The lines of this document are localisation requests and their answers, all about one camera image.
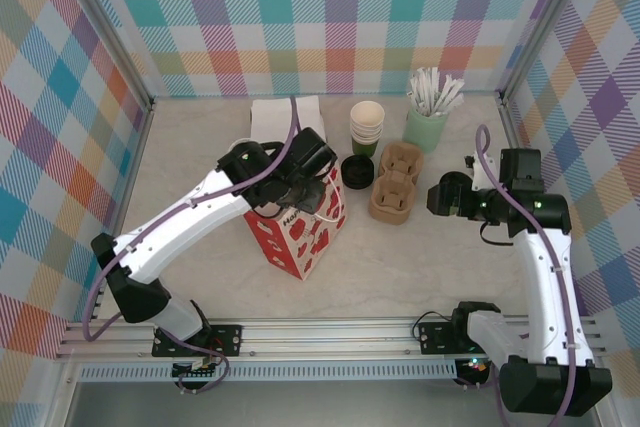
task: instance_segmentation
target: black bracket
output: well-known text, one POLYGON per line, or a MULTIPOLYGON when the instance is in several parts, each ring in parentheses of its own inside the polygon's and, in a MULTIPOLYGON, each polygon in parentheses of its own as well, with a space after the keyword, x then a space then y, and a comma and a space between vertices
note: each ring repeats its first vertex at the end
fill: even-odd
POLYGON ((483 354, 484 351, 471 339, 460 338, 451 322, 421 322, 418 324, 418 339, 422 355, 434 354, 483 354))
MULTIPOLYGON (((241 325, 210 325, 211 345, 207 348, 224 354, 225 357, 238 357, 242 346, 242 326, 241 325)), ((214 358, 209 362, 209 356, 202 352, 195 352, 186 347, 181 347, 173 343, 160 329, 155 329, 153 348, 151 349, 153 357, 201 357, 205 360, 201 367, 194 369, 193 363, 179 362, 173 364, 171 368, 171 376, 178 377, 183 375, 185 379, 182 382, 186 389, 200 389, 207 384, 208 381, 198 381, 203 377, 210 377, 216 370, 219 359, 214 358)))
MULTIPOLYGON (((203 348, 215 350, 226 357, 240 355, 240 347, 242 345, 241 325, 210 325, 209 328, 211 329, 211 334, 209 335, 210 345, 203 346, 203 348)), ((176 345, 162 330, 155 329, 151 355, 153 357, 204 357, 206 354, 176 345)))

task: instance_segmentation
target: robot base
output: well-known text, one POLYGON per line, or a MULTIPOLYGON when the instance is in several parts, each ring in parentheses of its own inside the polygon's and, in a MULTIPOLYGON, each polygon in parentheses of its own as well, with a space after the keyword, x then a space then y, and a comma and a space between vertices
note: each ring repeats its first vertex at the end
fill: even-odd
MULTIPOLYGON (((208 329, 202 329, 185 342, 203 349, 215 350, 226 357, 238 357, 242 342, 242 326, 209 325, 208 329)), ((155 329, 151 355, 153 357, 203 357, 205 354, 176 345, 162 330, 155 329)))
MULTIPOLYGON (((512 355, 500 369, 500 393, 510 412, 555 414, 567 389, 566 365, 529 364, 512 355)), ((577 367, 571 404, 565 415, 580 417, 611 391, 609 369, 577 367)))

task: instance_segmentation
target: plaid wall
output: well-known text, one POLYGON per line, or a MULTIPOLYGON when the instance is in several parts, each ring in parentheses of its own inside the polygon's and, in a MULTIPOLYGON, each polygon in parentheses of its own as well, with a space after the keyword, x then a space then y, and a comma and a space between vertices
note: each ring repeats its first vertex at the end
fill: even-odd
POLYGON ((570 201, 583 306, 640 425, 640 0, 570 0, 513 100, 547 186, 570 201))
POLYGON ((76 0, 0 0, 0 425, 30 426, 143 109, 76 0))
POLYGON ((524 48, 525 45, 527 45, 527 42, 531 38, 531 34, 535 30, 536 26, 538 25, 538 21, 540 20, 540 15, 542 14, 542 11, 547 6, 549 1, 550 0, 538 0, 536 2, 535 7, 529 14, 529 19, 527 20, 525 28, 522 30, 522 33, 520 34, 520 38, 518 39, 518 43, 513 49, 513 52, 511 53, 511 57, 509 57, 509 61, 507 62, 507 66, 504 69, 502 76, 500 77, 500 82, 498 83, 499 90, 504 89, 505 84, 509 79, 509 76, 513 72, 513 67, 516 65, 516 62, 518 61, 518 59, 520 59, 520 54, 522 53, 522 49, 524 48))
POLYGON ((160 95, 494 90, 535 0, 103 0, 160 95))

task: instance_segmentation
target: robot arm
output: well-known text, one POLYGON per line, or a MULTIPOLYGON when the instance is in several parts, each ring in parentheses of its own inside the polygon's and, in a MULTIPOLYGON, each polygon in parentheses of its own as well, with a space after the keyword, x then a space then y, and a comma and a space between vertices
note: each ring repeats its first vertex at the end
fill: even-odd
POLYGON ((273 202, 315 213, 325 189, 320 172, 335 163, 336 155, 310 128, 294 137, 284 160, 270 175, 230 193, 233 186, 268 168, 282 148, 278 142, 241 143, 222 157, 202 182, 146 224, 117 238, 101 234, 92 241, 103 269, 122 255, 107 282, 127 322, 150 321, 178 340, 209 346, 209 324, 202 312, 194 302, 183 301, 165 289, 159 276, 181 252, 251 209, 273 202), (130 247, 152 226, 142 242, 130 247))
MULTIPOLYGON (((474 156, 474 179, 460 172, 445 174, 438 185, 429 189, 427 208, 436 215, 457 215, 490 225, 507 224, 524 266, 530 332, 527 339, 520 338, 495 305, 483 302, 461 302, 453 311, 454 330, 461 338, 477 343, 497 367, 502 400, 512 412, 558 411, 567 390, 573 349, 577 374, 567 415, 582 415, 611 390, 612 382, 607 369, 595 367, 580 322, 571 277, 567 202, 561 195, 544 192, 539 151, 502 151, 499 182, 549 238, 566 286, 568 305, 564 305, 558 273, 540 234, 493 188, 477 165, 479 155, 486 154, 476 152, 474 156), (565 309, 573 326, 573 345, 568 341, 565 309)), ((489 168, 495 169, 495 163, 485 159, 489 168)))

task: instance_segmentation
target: purple cable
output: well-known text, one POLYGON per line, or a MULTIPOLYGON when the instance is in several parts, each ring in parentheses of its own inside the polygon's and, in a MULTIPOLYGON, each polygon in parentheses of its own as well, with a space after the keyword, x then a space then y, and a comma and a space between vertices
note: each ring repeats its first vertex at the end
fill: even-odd
POLYGON ((182 374, 178 377, 178 386, 182 389, 183 392, 188 392, 189 394, 201 394, 202 392, 206 392, 207 390, 211 390, 213 389, 216 385, 219 385, 220 382, 222 382, 224 380, 224 378, 229 375, 229 371, 231 370, 231 364, 229 364, 229 359, 227 359, 227 356, 224 354, 221 354, 220 352, 216 352, 215 350, 210 350, 210 349, 203 349, 202 347, 196 347, 195 345, 191 345, 191 344, 187 344, 186 342, 178 339, 175 335, 173 335, 171 332, 167 332, 164 329, 160 329, 162 330, 162 332, 164 333, 164 335, 166 335, 167 337, 169 337, 169 340, 171 340, 172 342, 174 342, 175 344, 178 344, 181 347, 185 347, 187 349, 191 349, 194 352, 202 352, 203 354, 208 354, 211 355, 213 357, 217 357, 220 360, 222 360, 222 362, 224 362, 224 372, 222 373, 222 375, 220 376, 219 379, 216 380, 212 380, 211 382, 207 383, 204 387, 201 387, 199 389, 187 389, 186 387, 184 387, 182 385, 182 379, 184 378, 184 376, 186 374, 182 374))
POLYGON ((302 127, 300 126, 300 118, 296 116, 296 132, 301 132, 302 127))
MULTIPOLYGON (((259 182, 262 179, 264 179, 265 177, 267 177, 269 174, 271 174, 271 172, 273 172, 278 167, 278 165, 280 165, 280 163, 284 160, 285 156, 287 155, 287 153, 289 151, 289 148, 291 147, 291 143, 293 142, 293 138, 295 137, 295 131, 296 131, 296 128, 297 128, 296 126, 299 125, 298 104, 296 103, 296 98, 292 95, 290 97, 290 99, 291 99, 291 125, 289 127, 289 134, 287 135, 287 139, 284 142, 284 146, 283 146, 282 150, 277 155, 277 157, 274 159, 274 161, 271 163, 271 165, 269 165, 269 167, 264 169, 258 175, 254 176, 254 177, 252 177, 252 178, 250 178, 248 180, 245 180, 244 182, 240 182, 237 185, 232 185, 231 187, 227 187, 225 189, 219 190, 219 191, 214 192, 212 194, 205 194, 205 195, 203 195, 201 197, 196 197, 196 198, 192 199, 192 201, 195 203, 195 205, 199 204, 200 202, 205 202, 207 200, 212 200, 212 199, 215 199, 217 197, 221 197, 223 195, 230 194, 230 193, 236 192, 238 190, 242 190, 242 189, 244 189, 246 187, 250 187, 251 185, 255 184, 256 182, 259 182)), ((129 245, 127 247, 131 248, 131 249, 135 248, 136 245, 138 245, 140 242, 142 242, 145 237, 147 237, 151 232, 153 232, 155 229, 157 229, 160 225, 164 224, 167 220, 172 218, 174 215, 178 214, 179 212, 182 212, 184 209, 187 209, 187 208, 189 208, 189 204, 186 204, 186 203, 185 204, 180 204, 177 207, 173 208, 172 210, 170 210, 169 212, 164 214, 162 217, 158 218, 151 225, 149 225, 149 227, 147 227, 145 230, 140 232, 131 241, 131 243, 129 243, 129 245)), ((96 298, 98 297, 98 292, 100 290, 100 285, 107 278, 109 273, 111 273, 111 271, 118 264, 118 262, 120 262, 123 259, 123 257, 125 255, 127 255, 128 253, 129 253, 128 249, 122 249, 122 251, 120 251, 113 258, 113 260, 111 260, 111 262, 109 262, 104 267, 104 269, 102 269, 102 271, 98 275, 98 278, 96 279, 96 281, 91 286, 91 289, 89 290, 89 295, 87 297, 87 303, 86 303, 86 305, 84 307, 84 312, 82 314, 82 335, 84 336, 84 339, 87 342, 94 342, 95 340, 97 340, 104 333, 104 331, 107 330, 111 326, 111 324, 113 324, 116 320, 118 320, 122 316, 122 313, 118 312, 116 315, 114 315, 109 320, 107 320, 107 322, 105 322, 105 324, 102 327, 100 327, 100 329, 98 329, 98 331, 95 334, 91 334, 91 331, 89 330, 89 322, 91 321, 91 312, 93 311, 93 306, 96 303, 96 298)), ((186 344, 186 343, 185 343, 185 346, 190 348, 190 349, 192 349, 192 350, 198 351, 198 352, 201 351, 201 350, 198 350, 198 349, 200 349, 199 347, 190 346, 189 344, 186 344)))
MULTIPOLYGON (((490 139, 489 129, 487 128, 486 125, 480 124, 480 126, 478 127, 478 130, 476 130, 476 151, 482 152, 482 153, 486 152, 487 149, 489 148, 489 139, 490 139), (487 138, 487 142, 484 146, 482 145, 482 134, 484 134, 487 138)), ((520 212, 524 216, 524 218, 527 219, 529 223, 536 229, 536 231, 538 232, 538 235, 540 236, 540 239, 542 240, 542 243, 547 249, 547 252, 549 252, 549 256, 551 257, 551 263, 553 264, 553 267, 558 279, 558 285, 560 287, 560 297, 562 298, 562 313, 564 316, 564 322, 567 327, 567 346, 575 345, 575 336, 573 333, 573 322, 571 320, 571 310, 569 308, 569 294, 567 292, 567 284, 564 281, 564 277, 562 276, 562 268, 560 265, 560 260, 558 259, 558 254, 554 250, 553 245, 551 244, 551 240, 545 233, 540 223, 536 220, 536 218, 533 215, 531 215, 529 212, 527 212, 527 210, 522 205, 520 205, 518 201, 514 199, 504 187, 502 187, 502 185, 500 185, 500 182, 498 182, 498 179, 496 179, 495 175, 493 175, 493 173, 489 169, 489 165, 487 164, 487 161, 484 155, 478 155, 478 159, 480 160, 480 163, 482 164, 482 168, 487 174, 487 177, 489 178, 489 180, 491 181, 495 189, 498 191, 498 193, 500 193, 500 195, 502 195, 502 197, 504 197, 504 199, 507 202, 509 202, 509 204, 511 204, 514 209, 520 212)), ((557 425, 557 423, 564 416, 564 414, 566 414, 567 409, 569 408, 569 404, 571 403, 571 397, 573 395, 573 389, 576 383, 576 352, 573 347, 568 348, 568 354, 569 354, 569 375, 567 379, 567 390, 564 393, 564 397, 562 399, 562 403, 560 404, 560 408, 558 409, 558 412, 556 413, 556 415, 551 420, 551 423, 549 424, 550 426, 557 425)), ((500 401, 499 403, 499 408, 500 410, 502 410, 502 401, 500 401)))

